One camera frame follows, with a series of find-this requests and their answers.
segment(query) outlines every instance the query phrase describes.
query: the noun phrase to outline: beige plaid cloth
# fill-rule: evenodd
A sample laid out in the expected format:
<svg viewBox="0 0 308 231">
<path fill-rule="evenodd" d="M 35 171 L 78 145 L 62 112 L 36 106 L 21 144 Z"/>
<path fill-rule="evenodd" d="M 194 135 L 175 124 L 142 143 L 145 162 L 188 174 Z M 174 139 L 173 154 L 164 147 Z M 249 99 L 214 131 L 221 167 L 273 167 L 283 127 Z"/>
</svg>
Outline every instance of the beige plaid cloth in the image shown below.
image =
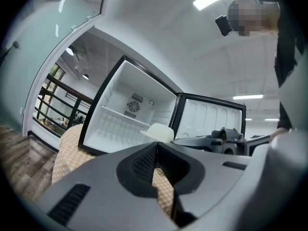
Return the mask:
<svg viewBox="0 0 308 231">
<path fill-rule="evenodd" d="M 75 168 L 95 157 L 78 148 L 81 129 L 82 124 L 71 127 L 60 138 L 60 150 L 53 166 L 52 183 L 60 180 Z M 159 205 L 165 213 L 170 215 L 173 202 L 173 188 L 163 171 L 159 168 L 156 168 L 154 171 L 152 185 L 158 189 Z"/>
</svg>

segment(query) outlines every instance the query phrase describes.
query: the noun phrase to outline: fridge fan vent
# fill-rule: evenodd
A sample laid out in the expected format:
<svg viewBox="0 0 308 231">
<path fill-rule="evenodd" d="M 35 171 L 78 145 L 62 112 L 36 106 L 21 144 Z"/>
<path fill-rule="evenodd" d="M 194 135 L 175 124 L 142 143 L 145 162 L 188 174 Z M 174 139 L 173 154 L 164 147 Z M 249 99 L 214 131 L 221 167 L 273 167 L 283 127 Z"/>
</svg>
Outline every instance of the fridge fan vent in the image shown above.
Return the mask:
<svg viewBox="0 0 308 231">
<path fill-rule="evenodd" d="M 128 108 L 131 112 L 137 112 L 138 110 L 140 110 L 140 105 L 137 101 L 131 101 L 128 104 Z"/>
<path fill-rule="evenodd" d="M 143 101 L 143 97 L 138 95 L 138 94 L 136 94 L 136 93 L 134 93 L 131 98 L 136 100 L 136 101 L 138 101 L 138 102 L 140 102 L 140 103 L 142 103 L 142 101 Z"/>
<path fill-rule="evenodd" d="M 130 118 L 133 118 L 133 119 L 136 118 L 136 115 L 135 115 L 135 114 L 133 114 L 133 113 L 131 113 L 131 112 L 128 112 L 128 111 L 125 111 L 125 112 L 124 112 L 124 115 L 126 115 L 126 116 L 128 116 L 128 117 L 130 117 Z"/>
</svg>

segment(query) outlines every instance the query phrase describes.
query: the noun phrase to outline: air vent slot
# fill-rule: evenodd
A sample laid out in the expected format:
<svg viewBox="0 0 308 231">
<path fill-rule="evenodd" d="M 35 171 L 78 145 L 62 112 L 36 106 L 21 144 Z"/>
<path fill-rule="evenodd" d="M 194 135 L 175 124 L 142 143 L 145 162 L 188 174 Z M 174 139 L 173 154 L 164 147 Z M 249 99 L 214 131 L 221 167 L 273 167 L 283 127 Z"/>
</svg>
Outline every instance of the air vent slot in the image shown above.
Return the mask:
<svg viewBox="0 0 308 231">
<path fill-rule="evenodd" d="M 77 210 L 89 189 L 90 187 L 84 184 L 76 184 L 48 213 L 48 216 L 65 226 Z"/>
<path fill-rule="evenodd" d="M 131 113 L 131 112 L 128 112 L 128 111 L 125 111 L 125 112 L 124 112 L 124 115 L 126 115 L 126 116 L 128 116 L 128 117 L 130 117 L 130 118 L 133 118 L 133 119 L 136 118 L 136 115 L 135 115 L 135 114 L 133 114 L 133 113 Z"/>
<path fill-rule="evenodd" d="M 140 102 L 140 103 L 142 103 L 142 101 L 143 101 L 143 97 L 138 95 L 138 94 L 136 94 L 136 93 L 134 93 L 131 98 L 136 100 L 136 101 L 138 101 L 138 102 Z"/>
</svg>

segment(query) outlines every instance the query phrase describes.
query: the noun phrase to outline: white ceiling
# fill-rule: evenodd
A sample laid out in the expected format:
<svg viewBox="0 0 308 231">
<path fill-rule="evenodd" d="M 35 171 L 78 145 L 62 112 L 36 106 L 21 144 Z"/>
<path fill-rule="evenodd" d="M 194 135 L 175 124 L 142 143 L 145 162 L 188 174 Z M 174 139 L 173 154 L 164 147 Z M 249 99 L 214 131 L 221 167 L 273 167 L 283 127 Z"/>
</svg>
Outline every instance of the white ceiling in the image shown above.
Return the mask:
<svg viewBox="0 0 308 231">
<path fill-rule="evenodd" d="M 74 43 L 74 56 L 64 52 L 57 62 L 61 67 L 69 67 L 78 78 L 89 75 L 89 82 L 100 87 L 106 76 L 124 55 L 124 52 L 89 31 L 81 35 Z"/>
<path fill-rule="evenodd" d="M 264 94 L 262 100 L 244 102 L 247 117 L 263 121 L 279 116 L 274 73 L 277 36 L 240 37 L 233 32 L 223 37 L 215 19 L 226 14 L 232 0 L 220 0 L 201 11 L 193 6 L 194 1 L 108 0 L 104 16 L 105 20 L 117 20 L 150 40 L 173 63 L 174 77 L 170 74 L 168 77 L 180 88 L 183 84 L 192 93 L 230 101 L 235 95 Z M 106 48 L 109 48 L 108 68 L 124 52 L 86 33 L 75 43 L 81 58 L 86 55 L 83 41 L 88 45 L 91 82 L 100 85 L 106 74 Z"/>
</svg>

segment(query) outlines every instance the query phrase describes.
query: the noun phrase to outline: metal railing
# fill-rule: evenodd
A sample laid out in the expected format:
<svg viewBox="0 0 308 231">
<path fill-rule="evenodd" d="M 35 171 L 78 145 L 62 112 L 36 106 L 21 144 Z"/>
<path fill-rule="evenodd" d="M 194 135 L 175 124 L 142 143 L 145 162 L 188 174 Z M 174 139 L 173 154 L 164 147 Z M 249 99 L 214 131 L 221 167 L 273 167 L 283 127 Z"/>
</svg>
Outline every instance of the metal railing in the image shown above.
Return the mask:
<svg viewBox="0 0 308 231">
<path fill-rule="evenodd" d="M 42 97 L 38 97 L 39 107 L 35 107 L 35 110 L 37 111 L 37 117 L 33 116 L 33 119 L 50 133 L 60 138 L 61 135 L 70 127 L 77 124 L 82 124 L 84 122 L 84 119 L 82 119 L 82 115 L 78 117 L 77 114 L 80 113 L 87 116 L 87 112 L 80 110 L 79 106 L 81 105 L 88 109 L 91 106 L 93 100 L 83 95 L 82 93 L 72 89 L 71 87 L 67 86 L 66 84 L 62 83 L 51 75 L 48 75 L 47 79 L 54 83 L 57 87 L 65 90 L 67 92 L 65 97 L 69 98 L 69 100 L 67 101 L 73 101 L 74 103 L 69 104 L 68 102 L 56 96 L 54 93 L 42 87 L 39 93 L 39 95 Z M 49 102 L 44 100 L 45 96 L 50 96 Z M 54 107 L 51 103 L 53 98 L 55 98 L 61 104 L 64 104 L 65 106 L 71 108 L 71 113 L 69 115 L 65 114 L 64 111 L 60 111 L 58 108 Z M 45 112 L 42 111 L 43 104 L 47 106 L 47 110 Z M 55 119 L 48 115 L 49 109 L 62 116 L 62 120 Z"/>
</svg>

